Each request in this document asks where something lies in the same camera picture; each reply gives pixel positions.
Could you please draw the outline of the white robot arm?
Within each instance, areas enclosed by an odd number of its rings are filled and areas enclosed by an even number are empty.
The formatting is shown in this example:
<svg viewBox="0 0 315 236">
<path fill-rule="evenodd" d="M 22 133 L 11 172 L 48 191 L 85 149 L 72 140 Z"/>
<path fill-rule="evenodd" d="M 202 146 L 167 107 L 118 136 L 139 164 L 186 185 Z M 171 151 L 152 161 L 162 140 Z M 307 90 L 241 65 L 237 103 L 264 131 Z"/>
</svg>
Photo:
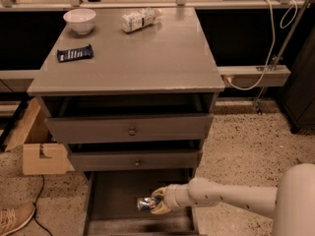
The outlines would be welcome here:
<svg viewBox="0 0 315 236">
<path fill-rule="evenodd" d="M 315 236 L 314 164 L 291 167 L 277 187 L 223 185 L 197 177 L 159 188 L 153 195 L 161 198 L 153 214 L 225 203 L 269 217 L 272 236 Z"/>
</svg>

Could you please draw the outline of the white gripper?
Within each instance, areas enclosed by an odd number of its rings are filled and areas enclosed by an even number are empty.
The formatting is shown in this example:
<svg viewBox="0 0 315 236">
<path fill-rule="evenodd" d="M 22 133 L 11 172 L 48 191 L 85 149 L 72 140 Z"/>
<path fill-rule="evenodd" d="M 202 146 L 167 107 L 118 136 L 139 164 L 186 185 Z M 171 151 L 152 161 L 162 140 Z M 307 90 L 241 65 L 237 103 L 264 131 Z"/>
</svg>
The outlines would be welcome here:
<svg viewBox="0 0 315 236">
<path fill-rule="evenodd" d="M 163 202 L 156 205 L 152 214 L 161 215 L 179 210 L 191 205 L 188 194 L 188 185 L 171 184 L 167 187 L 160 187 L 152 192 L 153 197 L 163 198 Z"/>
</svg>

